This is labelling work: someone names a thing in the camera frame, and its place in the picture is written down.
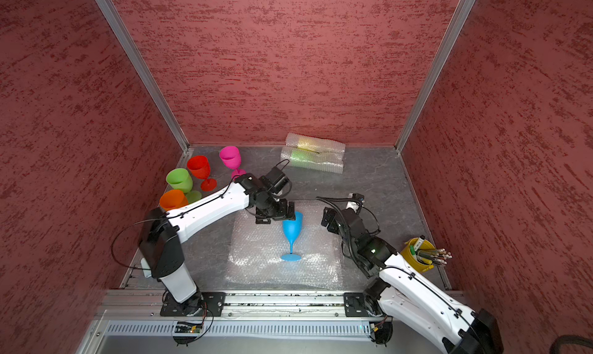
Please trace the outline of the orange glass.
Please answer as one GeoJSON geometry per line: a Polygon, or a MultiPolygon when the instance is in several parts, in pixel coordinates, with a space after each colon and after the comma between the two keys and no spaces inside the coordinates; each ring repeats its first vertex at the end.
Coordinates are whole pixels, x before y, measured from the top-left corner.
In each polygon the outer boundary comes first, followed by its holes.
{"type": "Polygon", "coordinates": [[[159,199],[159,207],[165,212],[188,205],[188,199],[181,190],[169,190],[159,199]]]}

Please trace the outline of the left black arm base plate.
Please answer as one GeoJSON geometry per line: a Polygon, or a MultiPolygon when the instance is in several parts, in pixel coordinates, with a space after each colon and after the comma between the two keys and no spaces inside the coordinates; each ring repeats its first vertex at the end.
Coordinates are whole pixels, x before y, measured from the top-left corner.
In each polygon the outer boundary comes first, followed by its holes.
{"type": "Polygon", "coordinates": [[[196,292],[185,302],[177,302],[171,292],[166,291],[162,297],[160,316],[163,317],[202,317],[210,314],[214,317],[222,315],[226,293],[196,292]]]}

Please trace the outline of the pink glass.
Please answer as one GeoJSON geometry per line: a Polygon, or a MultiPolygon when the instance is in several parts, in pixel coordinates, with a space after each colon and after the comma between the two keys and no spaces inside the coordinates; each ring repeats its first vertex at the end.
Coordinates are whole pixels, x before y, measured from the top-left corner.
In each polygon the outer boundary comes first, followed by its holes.
{"type": "Polygon", "coordinates": [[[231,178],[235,179],[246,174],[246,171],[240,168],[242,157],[236,146],[224,147],[219,153],[219,158],[227,168],[232,170],[231,178]]]}

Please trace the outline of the blue glass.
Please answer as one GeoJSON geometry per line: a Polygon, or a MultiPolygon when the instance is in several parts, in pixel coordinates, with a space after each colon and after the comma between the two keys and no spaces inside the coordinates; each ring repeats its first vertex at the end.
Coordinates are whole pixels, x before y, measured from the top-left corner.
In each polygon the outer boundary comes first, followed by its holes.
{"type": "Polygon", "coordinates": [[[285,238],[287,238],[290,246],[290,252],[281,257],[283,261],[295,262],[300,261],[302,258],[300,255],[294,253],[293,247],[295,245],[295,242],[301,235],[303,227],[303,218],[304,216],[301,212],[296,212],[294,220],[283,221],[284,236],[285,238]]]}

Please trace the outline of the red wine glass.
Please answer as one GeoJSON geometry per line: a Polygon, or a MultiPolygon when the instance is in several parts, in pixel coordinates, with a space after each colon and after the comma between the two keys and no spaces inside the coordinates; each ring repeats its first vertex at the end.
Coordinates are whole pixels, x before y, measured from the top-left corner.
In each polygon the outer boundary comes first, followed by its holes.
{"type": "Polygon", "coordinates": [[[212,192],[217,187],[217,181],[211,177],[211,167],[207,157],[192,157],[187,162],[187,169],[191,175],[202,181],[200,188],[203,192],[212,192]]]}

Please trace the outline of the light green glass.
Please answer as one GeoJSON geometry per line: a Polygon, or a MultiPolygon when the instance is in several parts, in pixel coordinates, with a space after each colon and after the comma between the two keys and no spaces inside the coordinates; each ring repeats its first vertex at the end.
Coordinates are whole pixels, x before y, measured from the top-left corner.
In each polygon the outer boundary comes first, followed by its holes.
{"type": "Polygon", "coordinates": [[[344,171],[343,156],[338,153],[315,153],[285,146],[281,150],[280,159],[288,159],[289,166],[301,169],[336,174],[344,171]]]}

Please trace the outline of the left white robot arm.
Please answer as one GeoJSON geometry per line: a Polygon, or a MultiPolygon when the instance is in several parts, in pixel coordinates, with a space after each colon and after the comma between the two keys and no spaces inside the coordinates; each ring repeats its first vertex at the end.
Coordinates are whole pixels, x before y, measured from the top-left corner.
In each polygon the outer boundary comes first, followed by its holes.
{"type": "Polygon", "coordinates": [[[207,198],[179,209],[155,209],[143,223],[138,248],[145,276],[160,281],[177,303],[199,296],[186,264],[182,244],[210,224],[245,209],[255,210],[257,224],[296,219],[286,199],[293,184],[280,168],[264,176],[242,174],[207,198]]]}

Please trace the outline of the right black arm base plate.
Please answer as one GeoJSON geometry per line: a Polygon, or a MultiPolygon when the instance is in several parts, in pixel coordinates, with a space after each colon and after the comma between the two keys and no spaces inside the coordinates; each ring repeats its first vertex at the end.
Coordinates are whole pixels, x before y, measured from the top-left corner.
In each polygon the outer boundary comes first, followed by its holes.
{"type": "Polygon", "coordinates": [[[365,292],[345,292],[344,312],[348,318],[384,318],[378,299],[365,292]]]}

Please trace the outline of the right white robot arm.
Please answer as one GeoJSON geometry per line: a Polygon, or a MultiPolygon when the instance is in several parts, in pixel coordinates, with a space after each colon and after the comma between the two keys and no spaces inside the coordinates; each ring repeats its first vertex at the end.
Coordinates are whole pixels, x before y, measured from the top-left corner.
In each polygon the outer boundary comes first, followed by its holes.
{"type": "Polygon", "coordinates": [[[371,280],[364,310],[405,323],[442,353],[502,353],[497,320],[455,300],[417,272],[385,240],[370,234],[356,210],[324,208],[322,227],[341,237],[347,255],[371,280]]]}

